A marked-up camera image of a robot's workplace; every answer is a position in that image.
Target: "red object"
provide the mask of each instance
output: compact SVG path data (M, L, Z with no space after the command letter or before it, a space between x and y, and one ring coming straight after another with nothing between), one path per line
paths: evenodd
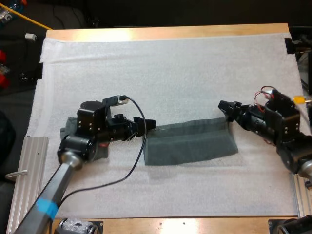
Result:
M5 53L2 50L0 50L0 63L5 63L5 60L6 60Z
M4 75L0 74L0 88L4 89L4 88L8 87L9 84L10 84L10 81L7 78L5 78Z

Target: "metal pole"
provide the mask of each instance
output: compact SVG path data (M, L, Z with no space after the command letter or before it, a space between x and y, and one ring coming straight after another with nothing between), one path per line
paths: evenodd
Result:
M74 174L83 166L82 159L73 152L61 156L63 162L43 189L14 234L42 234L54 219L65 190Z

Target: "metal bracket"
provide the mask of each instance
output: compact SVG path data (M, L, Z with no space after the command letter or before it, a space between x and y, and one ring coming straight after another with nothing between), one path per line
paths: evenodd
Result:
M40 193L41 179L48 149L48 138L24 137L19 169L9 179L16 178L6 233L13 233Z
M21 175L27 175L28 171L27 170L22 170L19 172L13 172L5 175L5 178L10 180L10 181L16 181L17 176Z
M311 190L306 188L307 179L300 177L298 174L293 175L293 187L295 190L298 217L312 215L312 198Z

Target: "black cable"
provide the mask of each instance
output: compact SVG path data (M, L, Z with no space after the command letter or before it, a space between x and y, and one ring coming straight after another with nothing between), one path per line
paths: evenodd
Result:
M77 189L77 190L74 190L72 191L71 193L69 193L68 195L66 195L61 201L60 203L58 204L58 207L60 207L64 201L71 195L73 194L76 194L76 193L79 193L79 192L83 192L83 191L88 191L88 190L94 190L94 189L100 189L100 188L103 188L103 187L106 187L106 186L110 186L110 185L113 185L113 184L117 184L117 183L120 183L120 182L123 182L125 179L127 179L131 174L132 172L134 171L134 169L136 168L137 166L137 163L138 163L138 160L140 159L140 156L142 154L142 151L143 151L143 148L144 148L144 145L145 145L145 142L146 142L146 136L147 136L147 127L146 127L146 120L145 120L145 116L141 110L141 108L139 107L139 105L130 97L128 96L121 96L120 97L121 100L125 100L125 99L129 99L131 102L133 102L133 104L138 108L138 110L140 111L141 115L142 115L142 118L143 118L143 121L144 121L144 129L145 129L145 135L144 135L144 139L143 139L143 142L142 142L142 146L141 146L141 149L138 153L138 156L136 158L136 161L132 167L132 169L129 171L129 173L122 179L119 179L119 180L116 180L116 181L113 181L113 182L110 182L110 183L107 183L107 184L103 184L103 185L99 185L99 186L95 186L95 187L90 187L90 188L84 188L84 189Z
M55 14L55 5L53 5L52 12L53 12L53 16L54 16L55 18L58 19L58 21L61 23L63 29L65 29L64 22L60 19L60 17L58 17L58 16Z
M73 8L73 7L72 7L72 11L73 11L74 15L76 16L76 18L77 18L77 20L78 20L78 22L79 22L80 27L83 28L82 23L81 23L81 21L80 21L78 15L77 15L76 12L74 11L74 8Z

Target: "yellow connector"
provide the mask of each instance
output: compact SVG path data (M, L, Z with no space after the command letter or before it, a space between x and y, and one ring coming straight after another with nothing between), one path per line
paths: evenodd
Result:
M295 104L305 104L307 102L311 102L310 96L294 96L293 101Z

